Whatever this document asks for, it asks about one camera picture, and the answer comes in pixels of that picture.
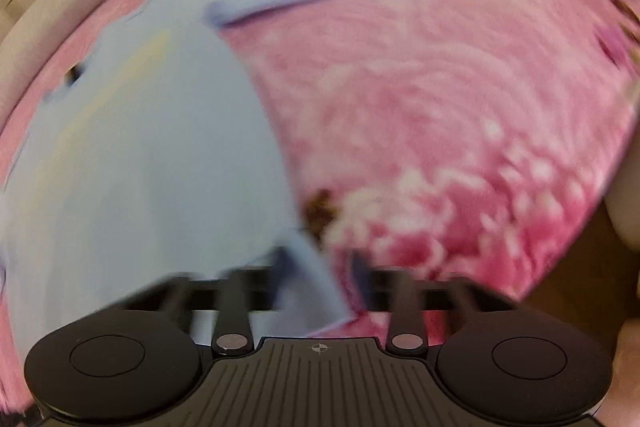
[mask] brown surface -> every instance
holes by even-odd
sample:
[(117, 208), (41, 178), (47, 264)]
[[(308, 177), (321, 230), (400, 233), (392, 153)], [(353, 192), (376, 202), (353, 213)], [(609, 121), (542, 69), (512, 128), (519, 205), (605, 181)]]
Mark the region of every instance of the brown surface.
[(640, 253), (616, 236), (604, 205), (526, 302), (593, 335), (613, 353), (628, 317), (640, 317)]

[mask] ribbed black surface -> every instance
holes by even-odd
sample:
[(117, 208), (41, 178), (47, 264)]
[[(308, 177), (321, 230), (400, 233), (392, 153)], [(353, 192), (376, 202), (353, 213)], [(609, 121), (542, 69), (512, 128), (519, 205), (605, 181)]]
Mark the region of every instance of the ribbed black surface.
[[(324, 344), (321, 353), (313, 346)], [(49, 421), (46, 427), (61, 427)], [(426, 366), (372, 339), (267, 339), (222, 360), (195, 393), (141, 427), (489, 427), (440, 390)], [(576, 427), (597, 425), (591, 419)]]

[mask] light blue cloth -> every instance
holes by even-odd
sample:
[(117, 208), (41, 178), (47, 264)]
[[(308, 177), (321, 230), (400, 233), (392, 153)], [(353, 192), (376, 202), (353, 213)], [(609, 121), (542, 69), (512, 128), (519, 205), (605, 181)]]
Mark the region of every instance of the light blue cloth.
[(289, 245), (265, 334), (351, 318), (300, 227), (251, 81), (204, 23), (305, 0), (148, 0), (44, 100), (0, 198), (0, 264), (22, 359), (44, 334), (172, 272), (215, 277)]

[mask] round black joint cover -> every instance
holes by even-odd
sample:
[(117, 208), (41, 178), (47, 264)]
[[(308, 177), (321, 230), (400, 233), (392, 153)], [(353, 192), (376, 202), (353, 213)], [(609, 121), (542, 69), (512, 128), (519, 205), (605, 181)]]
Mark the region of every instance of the round black joint cover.
[(436, 370), (468, 409), (524, 425), (579, 417), (611, 381), (611, 359), (593, 339), (521, 310), (478, 314), (440, 348)]
[(121, 423), (184, 397), (200, 374), (190, 336), (160, 314), (106, 311), (50, 333), (29, 352), (34, 398), (74, 421)]

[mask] pink floral fabric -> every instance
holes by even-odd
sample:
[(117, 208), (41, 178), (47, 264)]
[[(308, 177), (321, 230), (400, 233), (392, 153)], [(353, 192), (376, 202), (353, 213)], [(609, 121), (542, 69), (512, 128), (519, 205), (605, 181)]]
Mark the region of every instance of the pink floral fabric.
[[(107, 0), (51, 58), (0, 136), (1, 176), (43, 93), (142, 1)], [(596, 35), (622, 20), (610, 0), (320, 0), (223, 35), (301, 203), (328, 188), (341, 207), (326, 243), (345, 284), (358, 248), (519, 297), (580, 230), (634, 123), (630, 71)], [(19, 408), (29, 396), (6, 313), (0, 396)], [(333, 333), (384, 330), (384, 316), (362, 314)]]

